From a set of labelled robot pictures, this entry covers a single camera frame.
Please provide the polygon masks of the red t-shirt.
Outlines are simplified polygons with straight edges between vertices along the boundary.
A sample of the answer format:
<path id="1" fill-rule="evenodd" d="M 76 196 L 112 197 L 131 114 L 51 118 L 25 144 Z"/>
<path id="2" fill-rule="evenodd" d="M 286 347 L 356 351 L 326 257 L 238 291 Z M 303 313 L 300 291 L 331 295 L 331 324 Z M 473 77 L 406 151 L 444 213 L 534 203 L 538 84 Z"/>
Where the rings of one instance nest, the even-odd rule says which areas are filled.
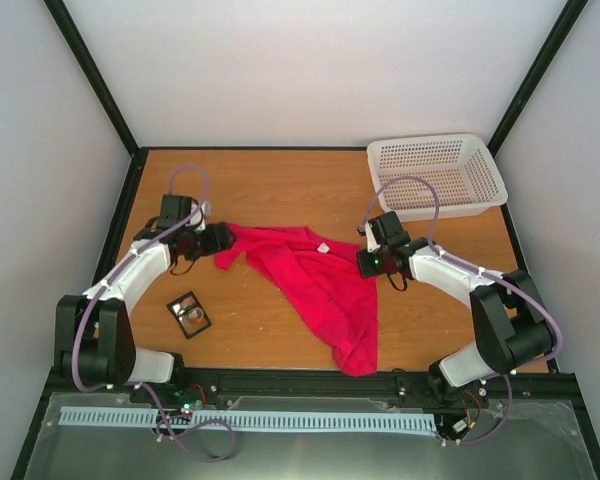
<path id="1" fill-rule="evenodd" d="M 214 256 L 222 270 L 246 263 L 278 288 L 310 332 L 329 346 L 336 366 L 361 377 L 378 371 L 376 281 L 361 277 L 354 244 L 308 227 L 229 225 L 236 241 Z"/>

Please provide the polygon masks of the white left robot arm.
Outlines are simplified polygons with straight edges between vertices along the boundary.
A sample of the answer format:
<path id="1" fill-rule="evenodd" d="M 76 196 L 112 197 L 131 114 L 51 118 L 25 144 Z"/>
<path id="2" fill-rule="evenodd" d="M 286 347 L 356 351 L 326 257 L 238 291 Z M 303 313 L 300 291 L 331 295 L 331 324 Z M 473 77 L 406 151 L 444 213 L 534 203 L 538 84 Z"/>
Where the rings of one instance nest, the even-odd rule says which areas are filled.
<path id="1" fill-rule="evenodd" d="M 195 262 L 230 249 L 235 234 L 225 222 L 209 223 L 209 204 L 165 194 L 160 213 L 133 237 L 129 251 L 80 295 L 65 295 L 55 313 L 54 370 L 78 390 L 153 383 L 166 402 L 181 400 L 188 378 L 176 355 L 138 348 L 130 316 L 153 282 L 178 260 Z"/>

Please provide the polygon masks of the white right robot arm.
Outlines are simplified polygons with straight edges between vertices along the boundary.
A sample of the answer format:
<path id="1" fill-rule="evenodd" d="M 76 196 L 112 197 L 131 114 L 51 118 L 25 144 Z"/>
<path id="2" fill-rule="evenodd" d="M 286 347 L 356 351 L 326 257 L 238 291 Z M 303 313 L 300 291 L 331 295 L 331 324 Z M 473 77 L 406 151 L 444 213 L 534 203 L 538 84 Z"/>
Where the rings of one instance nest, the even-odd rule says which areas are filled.
<path id="1" fill-rule="evenodd" d="M 362 277 L 397 275 L 402 284 L 393 288 L 398 291 L 410 281 L 427 284 L 470 310 L 474 341 L 429 367 L 436 402 L 450 403 L 469 384 L 511 373 L 562 347 L 562 334 L 528 273 L 488 270 L 429 238 L 413 239 L 394 212 L 365 220 L 359 234 L 366 238 L 357 253 Z"/>

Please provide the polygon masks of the brooch in clear box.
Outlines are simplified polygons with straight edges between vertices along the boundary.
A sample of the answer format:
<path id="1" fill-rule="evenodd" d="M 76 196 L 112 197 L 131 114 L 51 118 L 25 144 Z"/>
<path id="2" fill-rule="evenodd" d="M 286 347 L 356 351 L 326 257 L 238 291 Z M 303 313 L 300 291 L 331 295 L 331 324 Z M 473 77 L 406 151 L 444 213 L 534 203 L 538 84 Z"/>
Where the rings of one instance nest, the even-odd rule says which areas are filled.
<path id="1" fill-rule="evenodd" d="M 212 326 L 212 321 L 206 310 L 192 291 L 167 303 L 166 308 L 176 320 L 187 340 L 194 338 Z"/>

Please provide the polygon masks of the white perforated plastic basket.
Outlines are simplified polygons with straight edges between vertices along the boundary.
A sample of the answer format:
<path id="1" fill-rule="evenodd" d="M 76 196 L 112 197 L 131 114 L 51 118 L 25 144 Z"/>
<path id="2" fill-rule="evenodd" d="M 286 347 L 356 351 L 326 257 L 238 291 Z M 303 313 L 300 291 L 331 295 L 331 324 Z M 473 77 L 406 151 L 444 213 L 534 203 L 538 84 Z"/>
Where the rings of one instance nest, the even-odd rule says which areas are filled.
<path id="1" fill-rule="evenodd" d="M 379 140 L 367 146 L 378 203 L 404 222 L 479 215 L 505 204 L 508 192 L 486 144 L 473 134 Z"/>

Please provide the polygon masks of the black aluminium frame rail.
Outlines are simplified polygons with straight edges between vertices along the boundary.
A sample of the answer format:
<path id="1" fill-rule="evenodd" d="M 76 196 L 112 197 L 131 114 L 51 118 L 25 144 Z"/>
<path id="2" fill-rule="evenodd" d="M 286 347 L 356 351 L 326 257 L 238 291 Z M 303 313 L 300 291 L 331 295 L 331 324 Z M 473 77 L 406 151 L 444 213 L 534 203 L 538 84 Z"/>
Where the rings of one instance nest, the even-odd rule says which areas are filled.
<path id="1" fill-rule="evenodd" d="M 390 407 L 425 411 L 481 406 L 488 400 L 507 399 L 502 378 L 486 385 L 476 381 L 461 387 L 452 399 L 436 399 L 426 372 L 393 370 L 364 377 L 350 377 L 335 371 L 185 368 L 176 374 L 176 383 L 154 384 L 163 405 L 175 409 L 189 400 L 205 400 L 206 406 L 228 409 L 243 398 L 282 399 L 366 399 Z M 576 408 L 584 400 L 574 374 L 518 373 L 510 377 L 513 399 L 520 401 L 566 401 Z"/>

